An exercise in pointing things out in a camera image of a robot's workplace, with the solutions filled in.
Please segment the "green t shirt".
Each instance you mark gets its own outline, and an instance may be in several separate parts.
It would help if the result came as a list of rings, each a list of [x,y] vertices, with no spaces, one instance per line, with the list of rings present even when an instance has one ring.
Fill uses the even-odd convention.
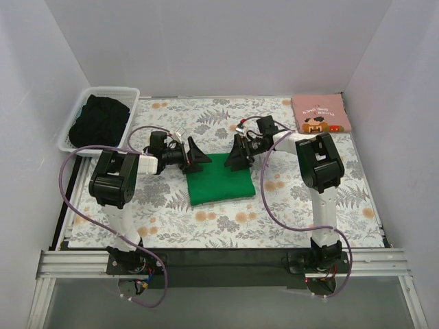
[[[209,154],[208,157],[212,162],[203,163],[203,171],[186,175],[192,206],[256,195],[249,169],[231,171],[225,167],[228,154]]]

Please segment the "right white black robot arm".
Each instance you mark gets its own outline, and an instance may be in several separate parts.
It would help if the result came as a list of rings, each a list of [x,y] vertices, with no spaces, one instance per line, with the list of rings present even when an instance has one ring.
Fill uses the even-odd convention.
[[[305,136],[288,129],[280,130],[271,116],[257,120],[259,133],[250,132],[243,119],[235,128],[233,148],[225,167],[231,171],[249,169],[254,157],[266,154],[263,166],[273,151],[298,158],[301,178],[311,194],[313,227],[309,266],[318,272],[330,270],[341,259],[342,242],[337,231],[337,188],[345,169],[333,139],[328,133]]]

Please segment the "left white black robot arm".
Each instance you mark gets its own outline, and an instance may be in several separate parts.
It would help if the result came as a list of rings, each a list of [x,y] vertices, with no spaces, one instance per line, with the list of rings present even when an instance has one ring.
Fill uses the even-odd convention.
[[[110,228],[118,237],[107,252],[125,271],[138,274],[147,266],[147,255],[137,248],[142,244],[134,226],[130,202],[140,175],[159,175],[167,165],[176,165],[184,173],[203,170],[212,160],[201,151],[193,139],[183,141],[178,132],[153,131],[150,144],[142,154],[103,149],[89,182],[89,194],[108,218]]]

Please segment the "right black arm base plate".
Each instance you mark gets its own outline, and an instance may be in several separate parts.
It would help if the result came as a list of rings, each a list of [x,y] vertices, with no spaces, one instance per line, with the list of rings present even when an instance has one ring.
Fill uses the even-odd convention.
[[[329,273],[347,273],[349,266],[348,254],[332,260],[319,262],[310,249],[295,249],[281,258],[281,264],[291,274],[315,273],[327,275]]]

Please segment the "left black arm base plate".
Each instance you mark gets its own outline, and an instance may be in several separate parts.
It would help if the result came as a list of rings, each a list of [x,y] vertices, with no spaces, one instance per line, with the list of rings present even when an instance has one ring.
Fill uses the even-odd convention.
[[[108,257],[108,275],[163,274],[163,266],[155,257],[141,252],[113,252]]]

